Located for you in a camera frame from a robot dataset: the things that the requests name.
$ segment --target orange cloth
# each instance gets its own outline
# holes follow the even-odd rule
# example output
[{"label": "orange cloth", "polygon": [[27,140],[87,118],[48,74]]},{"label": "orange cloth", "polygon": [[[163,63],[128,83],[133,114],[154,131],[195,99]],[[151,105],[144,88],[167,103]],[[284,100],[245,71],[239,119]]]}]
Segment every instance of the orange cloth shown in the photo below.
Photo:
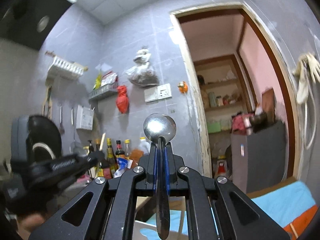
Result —
[{"label": "orange cloth", "polygon": [[[307,211],[303,212],[299,217],[297,217],[293,222],[292,225],[296,230],[298,236],[302,234],[302,232],[306,229],[309,225],[310,221],[312,220],[313,216],[316,214],[318,207],[314,205],[313,207],[309,208]],[[284,230],[289,232],[292,235],[291,240],[296,240],[297,238],[294,236],[294,233],[290,227],[290,224],[284,227]]]}]

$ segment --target triangular cutout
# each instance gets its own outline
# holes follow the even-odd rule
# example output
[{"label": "triangular cutout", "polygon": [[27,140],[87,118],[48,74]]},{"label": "triangular cutout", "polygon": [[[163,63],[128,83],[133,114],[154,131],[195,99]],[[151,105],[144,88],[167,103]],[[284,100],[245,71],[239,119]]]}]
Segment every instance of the triangular cutout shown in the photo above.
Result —
[{"label": "triangular cutout", "polygon": [[240,223],[245,226],[259,219],[259,215],[235,192],[230,192],[230,198],[236,210]]},{"label": "triangular cutout", "polygon": [[70,223],[71,225],[74,225],[75,227],[81,225],[84,214],[88,209],[92,197],[93,193],[87,192],[61,216],[61,219],[67,223]]}]

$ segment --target wooden shelf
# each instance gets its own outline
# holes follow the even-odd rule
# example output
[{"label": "wooden shelf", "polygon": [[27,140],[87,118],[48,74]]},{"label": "wooden shelf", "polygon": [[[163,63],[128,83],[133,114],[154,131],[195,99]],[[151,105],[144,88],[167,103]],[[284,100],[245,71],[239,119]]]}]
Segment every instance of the wooden shelf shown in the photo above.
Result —
[{"label": "wooden shelf", "polygon": [[205,109],[205,112],[210,112],[210,111],[215,111],[215,110],[221,110],[221,109],[226,109],[226,108],[232,108],[232,107],[236,107],[236,106],[242,106],[243,102],[242,101],[238,101],[235,102],[234,104],[229,104],[229,105],[223,105],[223,106],[216,106],[216,107],[210,107],[208,109]]},{"label": "wooden shelf", "polygon": [[226,80],[226,81],[220,81],[220,82],[206,84],[206,85],[201,86],[201,88],[202,89],[210,89],[210,88],[223,87],[223,86],[228,86],[228,85],[237,84],[237,83],[239,83],[239,80],[237,78],[235,78],[235,79],[230,79],[230,80]]},{"label": "wooden shelf", "polygon": [[221,131],[219,131],[219,132],[209,132],[209,134],[222,133],[222,132],[231,132],[231,129],[221,130]]}]

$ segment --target white plastic basket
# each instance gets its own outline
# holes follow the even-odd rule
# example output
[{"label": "white plastic basket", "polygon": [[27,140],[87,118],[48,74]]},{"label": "white plastic basket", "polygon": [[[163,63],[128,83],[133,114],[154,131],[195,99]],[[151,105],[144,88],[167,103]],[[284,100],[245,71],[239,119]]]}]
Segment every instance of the white plastic basket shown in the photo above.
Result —
[{"label": "white plastic basket", "polygon": [[68,62],[58,56],[53,57],[53,62],[48,70],[48,77],[61,76],[70,80],[77,80],[83,75],[84,69],[77,63]]}]

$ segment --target white plastic jug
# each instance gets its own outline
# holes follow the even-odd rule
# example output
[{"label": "white plastic jug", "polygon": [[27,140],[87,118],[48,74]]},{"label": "white plastic jug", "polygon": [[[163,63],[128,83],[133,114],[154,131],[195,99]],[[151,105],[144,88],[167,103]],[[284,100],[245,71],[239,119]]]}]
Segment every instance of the white plastic jug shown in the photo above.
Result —
[{"label": "white plastic jug", "polygon": [[138,149],[143,151],[143,155],[148,155],[150,153],[151,144],[147,142],[145,137],[140,137],[140,143]]}]

